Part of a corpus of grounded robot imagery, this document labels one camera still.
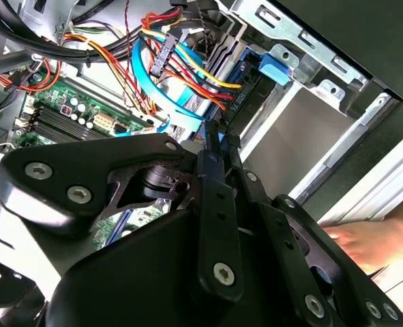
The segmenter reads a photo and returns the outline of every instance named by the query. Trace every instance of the human hand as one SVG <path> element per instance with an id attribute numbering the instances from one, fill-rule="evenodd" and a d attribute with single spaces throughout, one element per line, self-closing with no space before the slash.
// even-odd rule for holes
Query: human hand
<path id="1" fill-rule="evenodd" d="M 403 224 L 397 219 L 324 228 L 366 274 L 403 258 Z"/>

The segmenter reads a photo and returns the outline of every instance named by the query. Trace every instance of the ram slot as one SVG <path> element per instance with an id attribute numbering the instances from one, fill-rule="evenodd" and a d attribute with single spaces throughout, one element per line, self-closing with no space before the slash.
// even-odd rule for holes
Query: ram slot
<path id="1" fill-rule="evenodd" d="M 41 121 L 47 125 L 52 125 L 53 128 L 58 129 L 62 133 L 67 134 L 78 140 L 99 140 L 108 137 L 100 132 L 87 129 L 86 127 L 79 125 L 73 120 L 45 107 L 40 108 L 36 120 Z"/>
<path id="2" fill-rule="evenodd" d="M 37 122 L 33 126 L 33 131 L 36 134 L 43 136 L 44 138 L 48 138 L 49 140 L 55 143 L 69 143 L 77 141 L 76 139 L 63 134 L 60 131 L 52 129 L 51 127 L 41 124 L 39 122 Z"/>

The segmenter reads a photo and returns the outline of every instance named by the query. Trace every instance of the blue plastic latch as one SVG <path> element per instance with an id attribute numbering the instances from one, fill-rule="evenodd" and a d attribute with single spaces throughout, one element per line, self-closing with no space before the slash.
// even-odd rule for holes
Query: blue plastic latch
<path id="1" fill-rule="evenodd" d="M 290 80 L 288 76 L 289 68 L 269 54 L 263 55 L 258 70 L 282 86 L 286 85 Z"/>

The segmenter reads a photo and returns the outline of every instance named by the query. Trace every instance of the metal bolt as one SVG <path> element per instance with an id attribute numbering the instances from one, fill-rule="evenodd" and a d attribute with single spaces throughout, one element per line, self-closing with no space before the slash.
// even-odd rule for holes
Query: metal bolt
<path id="1" fill-rule="evenodd" d="M 380 310 L 378 310 L 378 308 L 375 306 L 374 303 L 370 302 L 370 301 L 366 301 L 366 307 L 368 308 L 368 310 L 370 311 L 370 313 L 372 313 L 372 315 L 377 318 L 377 319 L 381 319 L 381 312 Z"/>
<path id="2" fill-rule="evenodd" d="M 92 193 L 86 187 L 77 185 L 68 189 L 68 199 L 78 204 L 85 204 L 91 201 Z"/>
<path id="3" fill-rule="evenodd" d="M 383 308 L 386 310 L 387 314 L 393 319 L 393 320 L 398 320 L 398 314 L 395 312 L 395 310 L 392 309 L 392 307 L 386 303 L 383 303 Z"/>
<path id="4" fill-rule="evenodd" d="M 215 155 L 210 154 L 210 155 L 208 155 L 208 157 L 209 157 L 209 159 L 210 159 L 211 161 L 213 161 L 213 162 L 218 162 L 218 159 L 217 159 L 217 157 L 216 157 Z"/>
<path id="5" fill-rule="evenodd" d="M 284 203 L 286 203 L 286 205 L 287 205 L 289 208 L 294 208 L 294 207 L 295 207 L 294 202 L 292 202 L 292 201 L 289 200 L 289 199 L 284 199 Z"/>
<path id="6" fill-rule="evenodd" d="M 177 150 L 177 146 L 174 143 L 171 142 L 167 142 L 166 146 L 168 147 L 168 149 L 176 151 Z"/>
<path id="7" fill-rule="evenodd" d="M 25 166 L 25 174 L 31 178 L 42 181 L 53 175 L 53 169 L 45 163 L 32 162 Z"/>
<path id="8" fill-rule="evenodd" d="M 324 318 L 324 307 L 315 296 L 311 294 L 306 295 L 304 302 L 310 312 L 312 312 L 317 318 Z"/>
<path id="9" fill-rule="evenodd" d="M 42 81 L 42 76 L 40 76 L 39 74 L 33 74 L 31 76 L 31 78 L 36 82 L 41 82 Z"/>
<path id="10" fill-rule="evenodd" d="M 253 181 L 253 182 L 257 181 L 257 176 L 255 174 L 253 174 L 252 172 L 247 172 L 247 176 L 251 181 Z"/>
<path id="11" fill-rule="evenodd" d="M 217 262 L 215 266 L 213 266 L 213 276 L 225 286 L 231 286 L 235 282 L 233 270 L 223 262 Z"/>

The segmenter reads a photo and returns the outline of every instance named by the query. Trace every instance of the black robotic arm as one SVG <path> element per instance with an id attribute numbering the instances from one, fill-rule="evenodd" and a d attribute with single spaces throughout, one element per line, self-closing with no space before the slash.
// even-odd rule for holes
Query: black robotic arm
<path id="1" fill-rule="evenodd" d="M 298 203 L 267 197 L 242 168 L 239 139 L 220 143 L 216 127 L 206 128 L 197 155 L 151 134 L 5 156 L 0 262 L 51 299 L 46 325 L 403 326 L 398 308 Z M 171 200 L 171 212 L 90 249 L 98 220 L 157 198 Z"/>

